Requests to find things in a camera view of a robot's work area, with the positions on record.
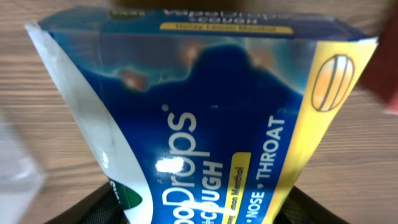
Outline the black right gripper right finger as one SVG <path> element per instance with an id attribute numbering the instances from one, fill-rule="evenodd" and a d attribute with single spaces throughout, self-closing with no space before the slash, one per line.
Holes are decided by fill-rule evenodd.
<path id="1" fill-rule="evenodd" d="M 294 186 L 273 224 L 348 224 L 348 222 Z"/>

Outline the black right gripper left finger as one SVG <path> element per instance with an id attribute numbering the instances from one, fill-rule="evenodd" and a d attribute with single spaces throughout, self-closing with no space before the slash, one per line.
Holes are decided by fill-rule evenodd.
<path id="1" fill-rule="evenodd" d="M 45 224 L 124 224 L 124 212 L 107 182 Z"/>

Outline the blue VapoDrops box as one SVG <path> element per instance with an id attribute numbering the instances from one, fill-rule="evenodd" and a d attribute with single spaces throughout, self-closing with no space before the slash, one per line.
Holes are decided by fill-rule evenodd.
<path id="1" fill-rule="evenodd" d="M 25 28 L 128 223 L 272 223 L 377 47 L 318 14 L 75 7 Z"/>

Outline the red medicine box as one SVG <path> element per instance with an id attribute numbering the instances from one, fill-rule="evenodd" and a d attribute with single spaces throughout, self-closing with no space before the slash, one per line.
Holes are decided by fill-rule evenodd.
<path id="1" fill-rule="evenodd" d="M 359 84 L 385 106 L 387 113 L 397 114 L 397 16 L 391 17 L 379 36 L 379 45 Z"/>

